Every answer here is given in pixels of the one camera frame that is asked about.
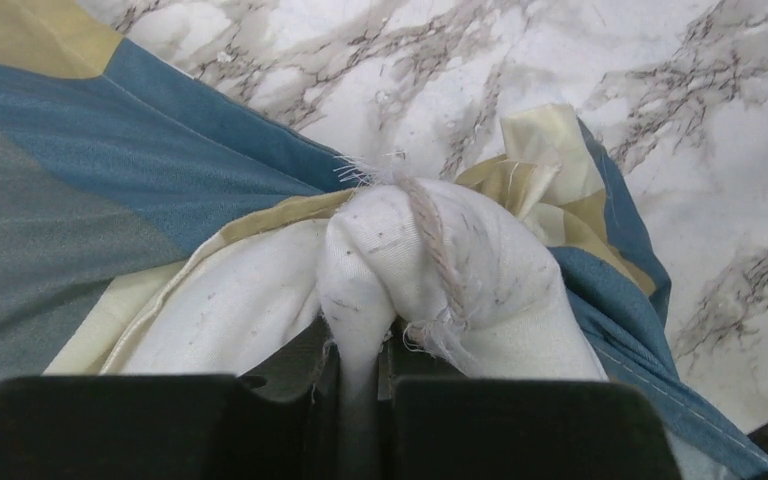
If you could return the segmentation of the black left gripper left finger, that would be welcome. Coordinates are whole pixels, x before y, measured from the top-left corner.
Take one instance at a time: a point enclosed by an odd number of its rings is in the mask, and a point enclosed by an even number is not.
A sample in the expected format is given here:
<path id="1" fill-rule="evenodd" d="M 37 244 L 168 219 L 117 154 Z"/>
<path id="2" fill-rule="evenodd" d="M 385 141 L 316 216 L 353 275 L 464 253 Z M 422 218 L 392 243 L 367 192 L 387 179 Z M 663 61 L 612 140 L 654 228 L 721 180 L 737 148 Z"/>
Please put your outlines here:
<path id="1" fill-rule="evenodd" d="M 247 465 L 266 479 L 336 474 L 339 355 L 317 319 L 241 376 Z"/>

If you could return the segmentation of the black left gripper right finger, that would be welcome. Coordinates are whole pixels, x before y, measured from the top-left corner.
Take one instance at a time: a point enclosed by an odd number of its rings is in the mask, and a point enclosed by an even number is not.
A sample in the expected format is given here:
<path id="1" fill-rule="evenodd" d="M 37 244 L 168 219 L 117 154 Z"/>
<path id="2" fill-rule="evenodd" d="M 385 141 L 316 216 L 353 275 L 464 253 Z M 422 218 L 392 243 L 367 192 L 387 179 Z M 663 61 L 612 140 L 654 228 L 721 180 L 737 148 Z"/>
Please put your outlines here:
<path id="1" fill-rule="evenodd" d="M 445 395 L 464 375 L 446 361 L 411 350 L 400 337 L 378 357 L 377 414 L 384 479 L 430 479 L 443 465 L 451 432 Z"/>

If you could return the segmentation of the white pillow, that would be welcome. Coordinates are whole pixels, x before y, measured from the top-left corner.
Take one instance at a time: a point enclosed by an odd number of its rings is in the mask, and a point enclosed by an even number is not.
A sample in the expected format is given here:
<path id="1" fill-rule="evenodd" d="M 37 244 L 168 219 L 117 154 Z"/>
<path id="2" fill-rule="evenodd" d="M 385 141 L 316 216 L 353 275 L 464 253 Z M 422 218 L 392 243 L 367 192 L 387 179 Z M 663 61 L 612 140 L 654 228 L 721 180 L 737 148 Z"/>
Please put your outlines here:
<path id="1" fill-rule="evenodd" d="M 250 371 L 317 316 L 355 398 L 396 320 L 470 377 L 603 381 L 557 261 L 467 188 L 365 189 L 327 219 L 203 244 L 125 330 L 107 373 Z"/>

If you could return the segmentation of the blue beige checked pillowcase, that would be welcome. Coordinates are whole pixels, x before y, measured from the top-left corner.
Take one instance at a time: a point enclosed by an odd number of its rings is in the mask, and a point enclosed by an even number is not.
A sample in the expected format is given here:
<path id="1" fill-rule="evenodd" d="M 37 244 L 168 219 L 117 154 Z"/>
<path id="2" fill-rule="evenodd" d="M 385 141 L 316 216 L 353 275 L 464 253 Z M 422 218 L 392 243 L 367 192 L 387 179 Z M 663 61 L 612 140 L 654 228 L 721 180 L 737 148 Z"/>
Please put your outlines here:
<path id="1" fill-rule="evenodd" d="M 420 180 L 530 227 L 607 375 L 461 372 L 430 479 L 768 478 L 768 453 L 679 377 L 672 282 L 621 170 L 572 106 L 512 97 L 547 8 L 303 1 L 276 20 L 258 1 L 178 68 L 79 2 L 0 1 L 0 479 L 266 479 L 247 465 L 247 372 L 105 362 L 211 238 Z M 426 352 L 396 320 L 349 398 L 330 334 L 331 479 L 384 479 L 378 357 L 395 336 Z"/>

